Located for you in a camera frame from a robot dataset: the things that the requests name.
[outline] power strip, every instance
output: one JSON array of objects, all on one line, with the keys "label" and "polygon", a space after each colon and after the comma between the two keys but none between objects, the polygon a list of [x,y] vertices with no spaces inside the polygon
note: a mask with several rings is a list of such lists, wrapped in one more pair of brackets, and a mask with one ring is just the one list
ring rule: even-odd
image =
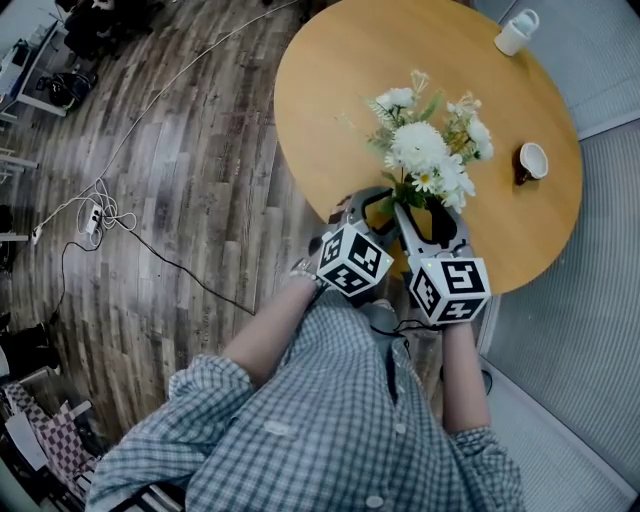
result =
[{"label": "power strip", "polygon": [[85,234],[92,236],[98,230],[98,225],[100,224],[101,218],[102,208],[100,208],[97,204],[94,204],[93,209],[91,210],[91,214],[89,215],[89,220],[87,220],[87,225],[84,228]]}]

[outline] checkered cloth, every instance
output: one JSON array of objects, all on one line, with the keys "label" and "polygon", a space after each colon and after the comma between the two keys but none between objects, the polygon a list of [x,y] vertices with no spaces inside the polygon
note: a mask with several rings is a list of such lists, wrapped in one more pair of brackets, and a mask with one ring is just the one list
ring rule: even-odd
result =
[{"label": "checkered cloth", "polygon": [[47,424],[49,416],[20,383],[10,382],[2,387],[2,391],[4,391],[12,414],[24,412],[34,430],[38,430]]},{"label": "checkered cloth", "polygon": [[2,391],[13,414],[26,414],[36,439],[47,456],[49,471],[84,501],[86,492],[77,485],[76,476],[94,469],[96,460],[82,446],[69,403],[62,404],[58,414],[50,418],[19,383],[7,384]]},{"label": "checkered cloth", "polygon": [[367,318],[327,292],[258,392],[232,361],[196,357],[98,464],[87,510],[152,482],[183,485],[189,511],[522,510],[490,429],[447,435],[401,339],[391,351],[395,403]]}]

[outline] white cup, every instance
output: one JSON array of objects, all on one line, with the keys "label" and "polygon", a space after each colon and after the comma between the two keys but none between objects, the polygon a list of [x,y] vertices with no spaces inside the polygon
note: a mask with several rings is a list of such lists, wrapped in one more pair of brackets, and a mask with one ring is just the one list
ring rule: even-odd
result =
[{"label": "white cup", "polygon": [[498,50],[511,57],[522,49],[540,25],[540,18],[532,9],[525,9],[510,19],[493,40]]},{"label": "white cup", "polygon": [[515,159],[516,185],[522,185],[527,180],[541,180],[549,173],[547,155],[534,142],[523,144]]}]

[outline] table top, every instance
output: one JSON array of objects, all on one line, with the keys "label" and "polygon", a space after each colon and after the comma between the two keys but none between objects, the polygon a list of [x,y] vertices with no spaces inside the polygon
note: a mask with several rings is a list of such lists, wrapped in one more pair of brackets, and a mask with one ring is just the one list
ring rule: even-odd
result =
[{"label": "table top", "polygon": [[[471,91],[491,130],[495,155],[472,163],[476,196],[463,218],[484,258],[493,294],[528,283],[557,258],[580,209],[580,146],[567,107],[528,50],[514,57],[493,44],[500,27],[450,0],[343,0],[295,36],[278,70],[275,119],[282,151],[303,194],[323,218],[344,196],[388,185],[382,159],[366,146],[378,127],[362,101],[410,87],[411,70],[456,102]],[[444,115],[436,112],[432,122]],[[515,186],[512,156],[525,142],[549,159],[543,180]],[[397,274],[408,268],[399,244]]]}]

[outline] wrist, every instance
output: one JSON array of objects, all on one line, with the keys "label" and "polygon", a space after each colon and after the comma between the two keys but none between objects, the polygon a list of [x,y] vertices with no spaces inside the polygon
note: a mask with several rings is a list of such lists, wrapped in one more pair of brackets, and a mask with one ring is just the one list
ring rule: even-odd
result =
[{"label": "wrist", "polygon": [[300,278],[311,281],[316,287],[320,286],[320,281],[316,275],[317,265],[312,260],[301,258],[299,259],[289,272],[290,278]]}]

